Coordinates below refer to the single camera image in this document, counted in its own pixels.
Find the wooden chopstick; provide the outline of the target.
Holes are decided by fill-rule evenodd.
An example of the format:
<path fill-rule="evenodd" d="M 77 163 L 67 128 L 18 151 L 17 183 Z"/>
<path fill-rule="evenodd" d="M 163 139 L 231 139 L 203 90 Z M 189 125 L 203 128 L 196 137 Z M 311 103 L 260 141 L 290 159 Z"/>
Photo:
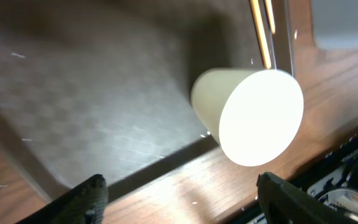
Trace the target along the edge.
<path fill-rule="evenodd" d="M 252 15 L 254 18 L 255 29 L 259 41 L 259 47 L 261 51 L 262 60 L 266 69 L 271 69 L 272 62 L 269 54 L 269 47 L 265 35 L 264 23 L 262 20 L 262 14 L 260 10 L 260 4 L 258 0 L 250 0 L 250 6 Z"/>
<path fill-rule="evenodd" d="M 268 18 L 268 23 L 270 26 L 271 33 L 275 34 L 276 26 L 275 26 L 275 18 L 274 18 L 274 13 L 273 13 L 272 0 L 264 0 L 264 4 L 265 4 L 265 10 L 267 13 L 267 18 Z"/>

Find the white green cup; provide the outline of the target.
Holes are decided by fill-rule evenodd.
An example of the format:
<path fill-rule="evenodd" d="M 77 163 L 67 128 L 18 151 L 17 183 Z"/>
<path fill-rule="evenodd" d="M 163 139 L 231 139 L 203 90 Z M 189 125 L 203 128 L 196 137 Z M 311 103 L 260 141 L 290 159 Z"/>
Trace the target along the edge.
<path fill-rule="evenodd" d="M 225 155 L 246 167 L 261 166 L 283 153 L 304 112 L 300 84 L 275 69 L 208 70 L 192 87 L 191 105 Z"/>

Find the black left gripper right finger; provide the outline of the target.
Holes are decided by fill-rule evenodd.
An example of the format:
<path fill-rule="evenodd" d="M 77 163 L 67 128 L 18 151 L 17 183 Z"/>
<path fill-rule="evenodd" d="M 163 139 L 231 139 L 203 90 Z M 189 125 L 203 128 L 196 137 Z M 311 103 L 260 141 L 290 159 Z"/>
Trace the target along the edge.
<path fill-rule="evenodd" d="M 268 223 L 355 223 L 271 172 L 258 176 L 257 193 Z"/>

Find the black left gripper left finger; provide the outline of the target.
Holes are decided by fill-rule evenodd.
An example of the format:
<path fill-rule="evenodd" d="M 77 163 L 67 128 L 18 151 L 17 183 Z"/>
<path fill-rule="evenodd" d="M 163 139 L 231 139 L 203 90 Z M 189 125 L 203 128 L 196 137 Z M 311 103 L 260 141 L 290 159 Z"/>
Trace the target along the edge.
<path fill-rule="evenodd" d="M 18 224 L 101 223 L 107 204 L 106 181 L 101 174 L 95 174 Z"/>

